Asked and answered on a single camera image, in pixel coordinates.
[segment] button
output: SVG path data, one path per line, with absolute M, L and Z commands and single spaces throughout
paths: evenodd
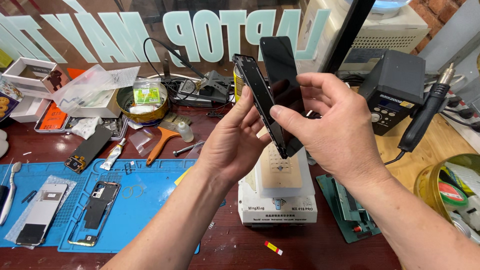
M 372 113 L 372 122 L 378 122 L 378 120 L 380 120 L 380 118 L 381 118 L 380 114 L 378 114 L 376 112 Z

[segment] right hand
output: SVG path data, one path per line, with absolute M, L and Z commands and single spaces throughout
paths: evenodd
M 351 186 L 365 184 L 362 179 L 391 177 L 378 152 L 366 100 L 333 74 L 305 73 L 297 81 L 305 110 L 322 118 L 307 119 L 280 105 L 270 115 L 339 183 Z

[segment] hand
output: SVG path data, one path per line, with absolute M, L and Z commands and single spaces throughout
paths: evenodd
M 221 181 L 238 182 L 253 169 L 263 149 L 272 141 L 268 133 L 257 138 L 263 126 L 253 106 L 252 91 L 244 86 L 240 100 L 208 137 L 196 166 Z
M 297 76 L 306 111 L 321 119 L 307 119 L 294 110 L 275 105 L 270 115 L 297 137 L 310 155 L 343 184 L 365 184 L 363 179 L 385 168 L 373 135 L 372 115 L 365 99 L 333 74 L 305 73 Z

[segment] desk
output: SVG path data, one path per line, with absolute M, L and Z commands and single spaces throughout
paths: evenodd
M 207 110 L 178 107 L 173 111 L 192 118 L 195 140 L 206 140 L 219 121 L 218 118 L 206 117 L 204 114 Z M 433 138 L 437 138 L 442 134 L 456 134 L 460 137 L 451 127 L 443 125 L 441 123 L 443 119 L 440 118 L 440 120 L 438 117 L 430 126 L 427 132 L 428 137 L 432 135 Z M 398 128 L 386 136 L 377 138 L 384 160 L 390 160 L 397 155 L 398 135 L 401 135 L 401 130 L 405 129 L 405 124 L 408 125 L 402 122 Z M 0 159 L 0 163 L 8 164 L 12 158 L 15 158 L 14 161 L 30 163 L 64 161 L 83 140 L 71 134 L 39 134 L 33 130 L 33 127 L 33 123 L 13 123 L 4 128 L 9 136 L 10 149 Z M 155 134 L 159 134 L 157 129 L 152 130 Z M 135 132 L 129 128 L 127 137 Z M 454 149 L 457 148 L 446 146 L 446 149 L 449 149 L 447 151 L 445 146 L 441 146 L 441 154 L 438 154 L 440 147 L 436 146 L 437 141 L 442 142 L 438 138 L 424 139 L 413 154 L 406 154 L 400 162 L 390 165 L 389 169 L 403 183 L 411 182 L 413 185 L 421 169 L 433 164 L 436 160 L 442 160 L 461 151 L 455 152 Z M 108 143 L 99 157 L 106 158 L 108 151 L 115 144 L 116 142 Z M 189 144 L 183 142 L 181 138 L 173 138 L 166 144 L 160 158 L 174 159 L 172 151 L 184 148 L 186 145 Z M 417 152 L 420 152 L 419 149 L 421 149 L 421 155 L 417 155 Z M 27 152 L 32 153 L 24 156 L 23 154 Z M 186 155 L 184 153 L 178 158 L 184 158 Z M 427 157 L 424 160 L 425 163 L 417 164 L 418 159 L 421 160 L 422 157 L 425 159 L 424 156 Z M 140 156 L 136 149 L 127 143 L 120 158 L 138 159 Z M 310 172 L 313 181 L 315 176 L 325 174 L 318 165 L 310 166 Z M 227 204 L 219 208 L 213 219 L 215 225 L 212 229 L 206 230 L 201 241 L 200 253 L 193 256 L 190 269 L 400 269 L 398 258 L 381 234 L 347 244 L 316 181 L 314 181 L 314 187 L 318 208 L 317 223 L 306 226 L 252 229 L 241 224 L 237 211 L 238 188 L 234 186 L 226 197 Z M 265 241 L 282 249 L 283 255 L 280 256 L 264 246 Z M 57 252 L 56 247 L 40 247 L 34 250 L 23 247 L 2 248 L 0 249 L 0 268 L 99 269 L 113 256 L 113 254 L 100 253 L 62 253 Z

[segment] glue bottle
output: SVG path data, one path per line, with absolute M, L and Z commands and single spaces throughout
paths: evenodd
M 185 124 L 185 122 L 180 122 L 179 123 L 179 133 L 181 135 L 181 138 L 189 143 L 193 141 L 193 132 L 192 129 L 190 128 L 189 125 Z

